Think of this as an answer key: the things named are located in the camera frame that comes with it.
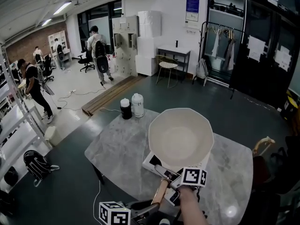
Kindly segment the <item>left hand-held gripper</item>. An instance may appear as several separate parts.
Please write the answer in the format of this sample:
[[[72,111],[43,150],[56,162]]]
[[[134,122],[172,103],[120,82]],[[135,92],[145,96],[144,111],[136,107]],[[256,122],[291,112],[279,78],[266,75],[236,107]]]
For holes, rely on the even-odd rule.
[[[130,202],[100,202],[100,222],[104,225],[146,225],[151,215],[159,210],[160,203],[152,200]]]

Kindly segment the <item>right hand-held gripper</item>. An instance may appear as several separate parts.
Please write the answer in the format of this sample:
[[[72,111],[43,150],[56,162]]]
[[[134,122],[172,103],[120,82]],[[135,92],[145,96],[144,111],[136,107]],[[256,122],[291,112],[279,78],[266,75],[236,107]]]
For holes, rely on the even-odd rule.
[[[170,183],[170,188],[177,191],[181,186],[202,187],[206,186],[207,171],[197,167],[184,167],[181,176],[177,173],[164,168],[161,165],[155,165],[155,170],[164,178],[174,180]]]

